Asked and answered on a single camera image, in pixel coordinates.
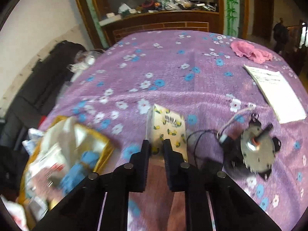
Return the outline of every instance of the wooden door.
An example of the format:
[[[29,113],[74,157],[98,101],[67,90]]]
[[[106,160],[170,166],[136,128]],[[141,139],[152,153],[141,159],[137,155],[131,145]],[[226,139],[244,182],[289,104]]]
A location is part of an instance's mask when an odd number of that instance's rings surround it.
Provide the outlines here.
[[[252,34],[271,40],[274,19],[274,0],[254,0],[254,25]]]

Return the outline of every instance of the blue flower print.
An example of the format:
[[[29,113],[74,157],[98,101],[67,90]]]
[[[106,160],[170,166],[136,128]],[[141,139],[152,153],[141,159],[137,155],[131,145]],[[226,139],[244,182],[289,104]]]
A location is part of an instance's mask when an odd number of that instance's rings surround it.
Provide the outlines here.
[[[83,107],[86,105],[86,102],[87,102],[87,101],[80,101],[80,102],[78,102],[77,107],[78,107],[78,108],[83,108]]]
[[[163,87],[165,86],[165,81],[164,80],[161,80],[161,79],[157,79],[154,84],[157,86],[157,87]]]
[[[79,112],[79,108],[75,107],[73,108],[73,114],[74,115],[78,115],[80,112]]]
[[[152,87],[149,87],[148,90],[150,90],[150,91],[157,90],[157,87],[152,86]]]
[[[195,77],[194,74],[188,74],[188,75],[185,76],[184,80],[187,81],[187,82],[189,82],[189,81],[191,81],[194,77]]]
[[[110,120],[108,119],[108,120],[104,120],[103,122],[102,122],[102,124],[101,124],[101,129],[105,129],[105,128],[107,128],[108,127],[108,125],[110,124]]]
[[[122,157],[123,159],[129,161],[129,159],[131,158],[132,154],[138,153],[140,151],[140,146],[136,145],[136,144],[131,144],[130,146],[128,146],[127,148],[124,149],[123,153],[122,153]]]
[[[88,79],[87,79],[87,82],[92,82],[94,80],[94,77],[93,76],[90,76]]]
[[[187,122],[189,125],[195,125],[198,119],[196,115],[188,115]]]
[[[257,197],[260,199],[262,198],[263,194],[264,194],[264,186],[259,184],[257,186]]]
[[[230,71],[228,71],[228,72],[224,72],[224,76],[233,76],[233,74]]]
[[[78,120],[80,122],[84,122],[87,119],[87,117],[84,114],[79,115]]]
[[[224,61],[221,58],[216,59],[216,65],[217,66],[223,66],[224,65]]]
[[[261,203],[260,203],[260,208],[263,209],[263,211],[265,211],[267,209],[267,206],[269,205],[269,199],[268,198],[264,198]]]
[[[299,141],[296,141],[296,142],[294,143],[294,148],[295,148],[296,150],[299,150],[299,149],[301,148],[301,144],[299,143]]]
[[[138,208],[137,204],[133,200],[129,200],[128,201],[128,208],[133,213],[134,217],[139,217],[140,216],[141,211]]]
[[[245,119],[242,115],[238,115],[234,118],[234,120],[236,120],[237,122],[239,123],[244,123],[245,122]]]
[[[195,72],[196,74],[199,74],[201,70],[198,67],[193,67],[192,71]]]
[[[101,86],[103,86],[104,85],[104,82],[99,82],[96,86],[97,87],[101,87]]]
[[[131,61],[138,61],[140,59],[139,56],[135,56]]]
[[[297,173],[297,180],[301,182],[303,180],[303,174],[301,172]]]

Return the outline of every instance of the small box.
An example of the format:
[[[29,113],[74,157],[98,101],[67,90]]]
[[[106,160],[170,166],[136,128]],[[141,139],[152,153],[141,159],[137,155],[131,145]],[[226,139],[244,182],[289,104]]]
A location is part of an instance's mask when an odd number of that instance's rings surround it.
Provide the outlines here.
[[[147,113],[146,139],[151,143],[151,157],[160,161],[159,165],[164,166],[162,141],[165,139],[170,139],[172,149],[188,161],[185,120],[179,113],[154,104]]]

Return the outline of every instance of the white flower print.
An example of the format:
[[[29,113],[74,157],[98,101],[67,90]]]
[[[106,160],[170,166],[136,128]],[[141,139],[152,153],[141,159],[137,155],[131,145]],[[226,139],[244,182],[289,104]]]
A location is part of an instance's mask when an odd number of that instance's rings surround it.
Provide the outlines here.
[[[106,104],[107,102],[108,102],[108,96],[102,96],[102,97],[100,98],[100,103]]]
[[[119,117],[119,112],[118,111],[112,111],[110,115],[112,120],[115,120]]]
[[[249,188],[254,189],[254,187],[257,185],[257,178],[255,176],[248,177],[246,182]]]
[[[84,110],[85,110],[88,114],[90,114],[90,115],[96,114],[96,110],[95,110],[94,107],[91,106],[91,105],[85,105],[85,106],[84,106]]]
[[[244,189],[244,192],[250,196],[250,190],[249,190],[249,188],[245,188],[245,189]]]
[[[144,81],[140,84],[140,88],[147,89],[151,85],[150,81]]]
[[[146,114],[147,111],[150,109],[150,103],[149,101],[145,100],[145,99],[141,99],[140,101],[138,101],[138,109],[139,109],[139,114],[143,115]]]
[[[307,158],[306,155],[303,155],[303,165],[306,166],[307,164]]]
[[[226,97],[235,98],[233,94],[226,94]]]
[[[121,64],[119,65],[120,68],[124,68],[124,67],[126,67],[126,66],[127,66],[127,64],[126,64],[125,62],[123,62],[123,63],[121,63]]]
[[[106,89],[105,90],[105,96],[110,96],[113,94],[113,89]]]
[[[146,74],[145,74],[145,77],[146,77],[146,78],[151,78],[151,77],[153,77],[153,73],[146,73]]]
[[[118,108],[121,108],[121,109],[127,109],[127,108],[128,108],[127,103],[126,103],[126,102],[123,102],[123,101],[116,102],[115,104],[116,104],[116,106],[117,106]]]
[[[273,199],[273,207],[277,207],[279,203],[279,195],[275,195],[274,199]]]
[[[255,105],[254,103],[252,103],[252,102],[249,102],[249,103],[248,103],[248,107],[249,107],[249,108],[252,108],[252,110],[255,110],[256,105]]]
[[[105,114],[104,114],[103,112],[99,112],[99,113],[97,113],[97,115],[95,116],[93,122],[94,122],[95,124],[97,124],[97,123],[101,122],[102,119],[104,119],[104,117],[105,117]]]
[[[230,111],[236,113],[241,108],[241,101],[238,99],[232,99],[230,107]]]
[[[189,64],[184,63],[184,64],[181,66],[181,69],[186,69],[186,68],[189,68]]]
[[[120,123],[118,125],[115,125],[113,128],[112,128],[112,134],[114,135],[118,135],[119,133],[122,132],[122,129],[123,129],[123,125]]]

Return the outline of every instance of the lemon print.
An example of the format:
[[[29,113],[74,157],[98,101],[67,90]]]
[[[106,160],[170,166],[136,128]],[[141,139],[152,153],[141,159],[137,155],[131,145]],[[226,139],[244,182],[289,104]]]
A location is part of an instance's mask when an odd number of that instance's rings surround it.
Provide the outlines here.
[[[182,137],[182,141],[186,143],[184,134],[181,134],[181,137]]]
[[[158,147],[152,147],[152,155],[156,155],[159,153],[159,148]]]

